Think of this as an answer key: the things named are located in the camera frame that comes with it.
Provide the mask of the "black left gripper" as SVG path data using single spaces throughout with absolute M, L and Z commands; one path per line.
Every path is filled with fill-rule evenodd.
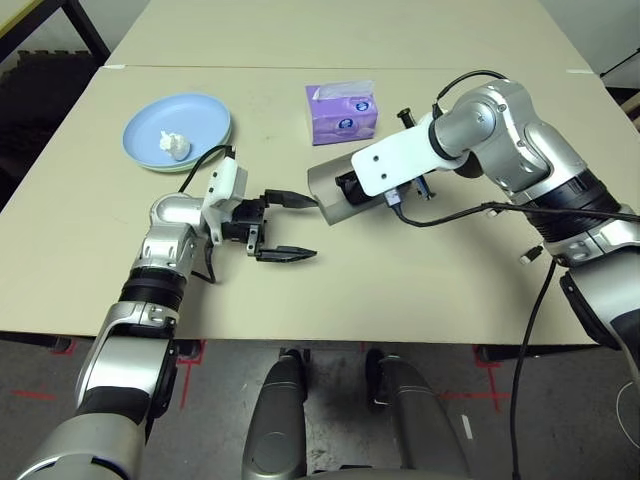
M 264 198 L 245 199 L 235 207 L 231 219 L 222 224 L 224 240 L 242 243 L 247 255 L 259 262 L 292 263 L 313 258 L 315 250 L 295 246 L 277 246 L 263 249 L 265 230 L 265 210 L 268 204 L 289 209 L 306 209 L 318 206 L 316 200 L 306 195 L 286 190 L 267 189 Z

